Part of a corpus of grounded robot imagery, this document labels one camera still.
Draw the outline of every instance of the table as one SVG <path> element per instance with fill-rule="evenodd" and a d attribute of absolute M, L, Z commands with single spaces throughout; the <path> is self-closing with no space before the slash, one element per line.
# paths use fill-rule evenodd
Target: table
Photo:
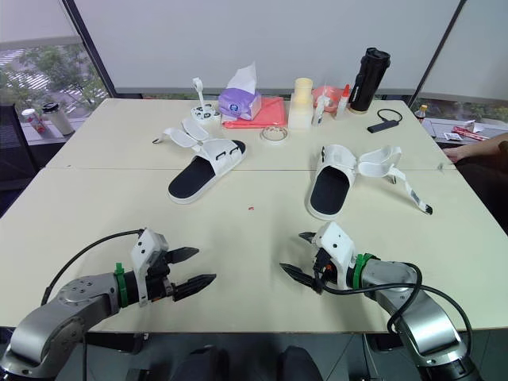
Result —
<path fill-rule="evenodd" d="M 93 122 L 85 123 L 68 144 L 79 148 L 84 137 L 87 145 L 88 129 L 93 129 Z M 248 131 L 241 133 L 249 138 Z M 89 152 L 99 154 L 94 147 Z M 119 156 L 124 154 L 118 149 Z M 434 150 L 427 155 L 431 156 L 439 157 Z M 103 157 L 105 162 L 118 161 L 113 154 Z M 304 206 L 312 171 L 238 168 L 200 200 L 181 206 L 166 193 L 178 169 L 80 168 L 77 160 L 86 158 L 71 153 L 56 159 L 0 219 L 2 268 L 7 269 L 0 278 L 0 298 L 9 307 L 2 309 L 0 325 L 14 326 L 36 307 L 54 274 L 90 242 L 149 226 L 162 233 L 171 248 L 201 249 L 187 262 L 172 266 L 172 282 L 202 273 L 217 273 L 217 278 L 204 291 L 177 303 L 164 299 L 141 310 L 130 306 L 95 330 L 385 331 L 387 314 L 373 301 L 361 295 L 318 296 L 279 267 L 279 262 L 286 262 L 304 271 L 312 268 L 315 252 L 298 238 L 298 233 L 316 231 L 323 224 Z M 56 166 L 71 160 L 75 160 L 72 167 Z M 359 177 L 337 223 L 359 252 L 416 263 L 424 283 L 459 302 L 475 329 L 506 327 L 508 305 L 500 301 L 508 298 L 504 283 L 508 237 L 457 170 L 430 167 L 410 169 L 406 174 L 434 208 L 432 216 L 416 208 L 401 183 Z M 98 246 L 64 274 L 56 289 L 77 276 L 112 271 L 118 261 L 132 268 L 133 243 L 132 237 L 125 237 Z M 453 308 L 446 302 L 442 306 L 462 329 Z"/>
<path fill-rule="evenodd" d="M 180 148 L 170 140 L 152 144 L 168 127 L 180 127 L 198 101 L 164 101 L 139 99 L 107 99 L 83 124 L 48 164 L 63 168 L 111 169 L 184 169 L 191 161 L 192 151 Z M 404 117 L 401 125 L 371 134 L 366 128 L 380 123 L 376 110 L 393 108 Z M 399 168 L 435 169 L 450 161 L 421 127 L 402 101 L 374 101 L 364 115 L 348 116 L 334 121 L 325 113 L 315 133 L 291 132 L 284 146 L 273 147 L 259 138 L 259 131 L 223 129 L 218 123 L 207 127 L 216 137 L 241 140 L 248 153 L 239 170 L 313 170 L 321 147 L 342 144 L 361 154 L 399 145 L 402 158 Z"/>

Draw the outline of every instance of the person's arm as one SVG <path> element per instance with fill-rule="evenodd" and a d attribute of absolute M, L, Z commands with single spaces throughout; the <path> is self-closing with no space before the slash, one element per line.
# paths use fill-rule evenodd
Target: person's arm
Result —
<path fill-rule="evenodd" d="M 477 144 L 461 145 L 455 148 L 446 148 L 443 150 L 445 155 L 456 163 L 466 157 L 495 155 L 499 153 L 499 143 L 508 140 L 508 133 L 502 133 L 491 139 L 480 141 Z"/>

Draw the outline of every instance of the robotic arm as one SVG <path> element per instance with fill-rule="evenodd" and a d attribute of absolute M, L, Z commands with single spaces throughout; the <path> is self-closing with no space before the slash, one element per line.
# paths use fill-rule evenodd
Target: robotic arm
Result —
<path fill-rule="evenodd" d="M 314 277 L 298 267 L 280 265 L 291 278 L 319 294 L 322 291 L 333 294 L 365 292 L 394 315 L 413 293 L 418 280 L 414 268 L 400 262 L 385 262 L 371 254 L 357 255 L 352 240 L 335 222 L 324 225 L 317 233 L 302 233 L 300 237 L 318 248 Z M 336 283 L 337 288 L 326 286 L 327 282 Z M 361 291 L 388 283 L 398 283 L 402 287 Z M 418 291 L 394 325 L 422 380 L 481 381 L 468 348 L 450 318 L 424 291 Z"/>
<path fill-rule="evenodd" d="M 146 306 L 148 300 L 169 296 L 178 301 L 199 292 L 214 281 L 215 274 L 199 275 L 178 286 L 167 278 L 169 264 L 197 252 L 196 248 L 168 251 L 164 236 L 145 229 L 131 252 L 133 271 L 125 273 L 117 264 L 115 272 L 72 280 L 21 321 L 0 360 L 0 379 L 52 380 L 84 334 L 120 308 L 137 302 Z"/>

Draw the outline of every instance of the white slipper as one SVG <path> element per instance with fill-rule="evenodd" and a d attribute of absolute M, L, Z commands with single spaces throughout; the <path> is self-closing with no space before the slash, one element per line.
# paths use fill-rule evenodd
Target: white slipper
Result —
<path fill-rule="evenodd" d="M 378 149 L 376 151 L 368 152 L 360 156 L 358 163 L 358 173 L 366 177 L 385 177 L 393 176 L 401 179 L 405 186 L 406 192 L 420 208 L 421 211 L 427 214 L 432 214 L 433 209 L 430 205 L 425 204 L 414 192 L 413 188 L 407 182 L 406 175 L 396 168 L 402 150 L 400 147 L 391 147 L 390 145 Z"/>
<path fill-rule="evenodd" d="M 356 157 L 346 147 L 323 147 L 306 200 L 310 214 L 325 221 L 335 219 L 355 182 L 355 167 Z"/>
<path fill-rule="evenodd" d="M 187 133 L 179 129 L 166 129 L 164 135 L 181 147 L 192 148 L 196 156 L 171 181 L 167 192 L 173 202 L 190 204 L 244 159 L 245 144 L 238 140 L 214 139 L 190 118 L 185 119 L 182 125 Z"/>

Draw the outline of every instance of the person's hand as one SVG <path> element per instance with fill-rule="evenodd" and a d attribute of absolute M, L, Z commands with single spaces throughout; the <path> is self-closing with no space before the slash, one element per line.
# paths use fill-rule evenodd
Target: person's hand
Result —
<path fill-rule="evenodd" d="M 452 163 L 461 161 L 465 157 L 462 147 L 445 148 L 443 149 L 443 152 L 452 161 Z"/>

